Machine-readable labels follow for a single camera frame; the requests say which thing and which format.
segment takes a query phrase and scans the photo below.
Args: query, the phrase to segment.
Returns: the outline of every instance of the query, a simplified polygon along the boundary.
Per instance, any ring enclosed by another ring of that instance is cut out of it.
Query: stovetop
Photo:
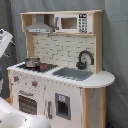
[[[29,68],[25,64],[22,64],[22,65],[17,66],[17,67],[25,69],[25,70],[31,70],[31,71],[45,73],[45,72],[47,72],[47,71],[49,71],[49,70],[51,70],[51,69],[53,69],[55,67],[58,67],[58,65],[41,63],[39,67],[35,67],[35,68]]]

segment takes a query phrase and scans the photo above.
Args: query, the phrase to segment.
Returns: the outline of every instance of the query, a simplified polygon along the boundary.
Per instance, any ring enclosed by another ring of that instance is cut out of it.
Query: microwave door
[[[79,14],[55,14],[56,32],[79,33]]]

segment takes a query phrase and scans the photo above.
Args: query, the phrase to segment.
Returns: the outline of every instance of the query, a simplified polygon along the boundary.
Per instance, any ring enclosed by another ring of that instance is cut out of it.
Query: microwave window
[[[77,18],[61,18],[62,29],[77,29]]]

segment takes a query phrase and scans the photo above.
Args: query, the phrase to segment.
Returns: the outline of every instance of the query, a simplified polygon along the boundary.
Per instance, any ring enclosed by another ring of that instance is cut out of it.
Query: sink
[[[52,75],[57,77],[72,79],[76,81],[83,81],[87,79],[89,76],[91,76],[92,74],[93,73],[91,71],[85,71],[85,70],[83,71],[79,69],[64,67],[53,72]]]

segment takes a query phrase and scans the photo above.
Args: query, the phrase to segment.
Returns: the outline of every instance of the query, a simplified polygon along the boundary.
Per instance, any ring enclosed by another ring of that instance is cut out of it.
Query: faucet
[[[86,69],[86,66],[87,66],[86,62],[85,63],[81,62],[81,57],[82,57],[83,54],[88,54],[90,59],[91,59],[91,65],[94,65],[94,58],[93,58],[92,54],[89,51],[84,50],[84,51],[80,52],[80,54],[79,54],[79,62],[76,64],[76,67],[78,67],[78,69],[81,69],[81,70],[82,69]]]

